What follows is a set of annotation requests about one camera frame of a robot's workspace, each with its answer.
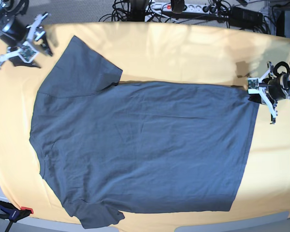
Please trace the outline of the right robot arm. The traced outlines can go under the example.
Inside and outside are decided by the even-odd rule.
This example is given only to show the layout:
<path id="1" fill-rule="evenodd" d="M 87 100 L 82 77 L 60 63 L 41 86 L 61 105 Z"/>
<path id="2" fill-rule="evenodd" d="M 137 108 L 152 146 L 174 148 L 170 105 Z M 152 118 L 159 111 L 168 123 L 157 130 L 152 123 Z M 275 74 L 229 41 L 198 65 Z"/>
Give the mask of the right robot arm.
<path id="1" fill-rule="evenodd" d="M 16 6 L 13 0 L 0 0 L 0 40 L 7 44 L 6 53 L 0 55 L 0 69 L 6 61 L 15 67 L 40 68 L 37 55 L 53 55 L 42 26 L 49 13 L 36 15 L 33 23 L 25 26 L 17 17 L 25 15 L 28 8 L 28 0 L 20 0 Z"/>

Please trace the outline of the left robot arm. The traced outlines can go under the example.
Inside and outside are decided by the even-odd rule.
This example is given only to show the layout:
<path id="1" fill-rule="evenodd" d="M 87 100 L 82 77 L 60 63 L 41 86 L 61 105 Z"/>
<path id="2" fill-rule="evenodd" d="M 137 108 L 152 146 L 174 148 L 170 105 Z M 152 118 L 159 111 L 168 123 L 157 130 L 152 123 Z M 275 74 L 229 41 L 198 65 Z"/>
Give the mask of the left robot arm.
<path id="1" fill-rule="evenodd" d="M 271 124 L 276 123 L 278 102 L 290 100 L 290 63 L 284 61 L 272 65 L 268 63 L 268 70 L 258 78 L 257 93 L 261 97 L 261 104 L 267 105 L 271 114 Z"/>

